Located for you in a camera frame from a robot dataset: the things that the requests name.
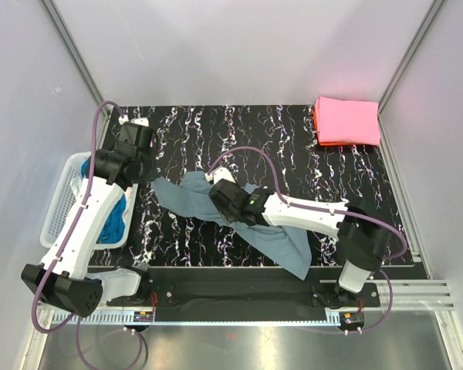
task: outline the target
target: table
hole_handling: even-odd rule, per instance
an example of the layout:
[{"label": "table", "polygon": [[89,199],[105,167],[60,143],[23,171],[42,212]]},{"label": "table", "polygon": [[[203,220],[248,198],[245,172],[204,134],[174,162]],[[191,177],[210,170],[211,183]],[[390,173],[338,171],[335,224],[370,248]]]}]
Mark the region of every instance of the table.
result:
[{"label": "table", "polygon": [[[313,106],[134,106],[130,119],[147,117],[157,128],[159,174],[179,183],[186,171],[206,171],[218,155],[235,146],[255,146],[272,158],[281,191],[292,197],[336,202],[363,198],[368,211],[404,231],[378,148],[320,146]],[[120,131],[114,110],[103,143],[113,147]],[[272,174],[257,153],[234,153],[222,162],[240,184],[272,187]],[[312,266],[336,264],[334,240],[309,232]],[[388,254],[400,246],[391,239]],[[91,266],[141,263],[154,267],[275,266],[232,229],[179,217],[157,204],[150,185],[139,187],[127,245],[96,251]],[[392,264],[413,264],[408,251]]]}]

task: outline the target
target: plastic basket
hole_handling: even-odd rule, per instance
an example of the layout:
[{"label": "plastic basket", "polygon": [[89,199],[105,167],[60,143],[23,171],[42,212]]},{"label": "plastic basket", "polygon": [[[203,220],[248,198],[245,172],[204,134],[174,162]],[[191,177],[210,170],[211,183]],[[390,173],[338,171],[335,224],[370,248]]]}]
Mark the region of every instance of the plastic basket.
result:
[{"label": "plastic basket", "polygon": [[[53,194],[52,202],[49,205],[48,213],[46,214],[45,223],[39,236],[39,242],[43,247],[50,248],[60,235],[63,225],[70,208],[76,202],[76,198],[70,189],[70,181],[77,176],[80,176],[80,169],[83,163],[90,157],[91,152],[76,153],[69,157],[59,182],[56,184],[55,193]],[[132,220],[133,206],[137,195],[137,184],[132,187],[132,194],[127,199],[127,222],[123,231],[122,239],[115,244],[96,244],[94,249],[114,249],[125,245],[129,234],[130,221]]]}]

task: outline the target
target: gray cloth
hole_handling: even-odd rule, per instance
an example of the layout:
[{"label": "gray cloth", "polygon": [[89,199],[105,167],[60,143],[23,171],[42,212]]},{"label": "gray cloth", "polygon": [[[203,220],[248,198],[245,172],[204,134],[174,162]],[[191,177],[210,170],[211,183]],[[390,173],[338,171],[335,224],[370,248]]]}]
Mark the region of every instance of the gray cloth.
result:
[{"label": "gray cloth", "polygon": [[[211,202],[208,195],[212,185],[200,171],[187,172],[180,186],[159,178],[151,183],[151,188],[161,206],[182,217],[196,217],[231,227],[245,241],[287,271],[302,280],[306,278],[312,255],[305,230],[288,226],[250,227],[242,222],[228,223]],[[247,184],[244,189],[251,193],[255,188]]]}]

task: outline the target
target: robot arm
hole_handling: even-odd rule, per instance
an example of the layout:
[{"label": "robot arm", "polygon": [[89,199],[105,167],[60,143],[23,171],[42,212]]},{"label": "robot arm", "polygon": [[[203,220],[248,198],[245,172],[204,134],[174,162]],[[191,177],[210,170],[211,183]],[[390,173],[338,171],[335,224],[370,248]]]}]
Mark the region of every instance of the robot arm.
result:
[{"label": "robot arm", "polygon": [[325,208],[330,212],[291,207],[269,189],[258,188],[251,194],[247,193],[223,167],[214,171],[207,180],[214,184],[209,197],[230,222],[241,221],[249,226],[299,227],[337,239],[339,257],[345,260],[336,284],[336,296],[340,301],[352,300],[353,295],[362,290],[367,278],[380,270],[390,231],[335,213],[336,210],[351,210],[365,214],[361,209],[344,202],[325,203],[286,197],[290,203]]},{"label": "robot arm", "polygon": [[[126,268],[88,274],[87,266],[113,207],[124,191],[135,183],[152,181],[156,175],[154,131],[147,126],[125,123],[113,150],[97,150],[93,185],[85,206],[78,199],[73,209],[85,207],[79,222],[67,242],[42,291],[42,301],[81,317],[90,315],[100,302],[120,296],[132,296],[140,289],[140,274]],[[82,182],[86,193],[88,179]],[[74,219],[71,212],[53,247],[39,265],[27,264],[22,280],[35,293],[66,239]]]}]

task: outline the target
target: pink towel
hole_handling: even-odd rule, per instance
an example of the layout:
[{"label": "pink towel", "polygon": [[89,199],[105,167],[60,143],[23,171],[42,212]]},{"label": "pink towel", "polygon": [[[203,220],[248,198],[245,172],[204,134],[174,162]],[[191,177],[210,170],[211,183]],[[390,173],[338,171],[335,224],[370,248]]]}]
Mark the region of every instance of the pink towel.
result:
[{"label": "pink towel", "polygon": [[379,104],[319,97],[314,123],[321,145],[379,145]]}]

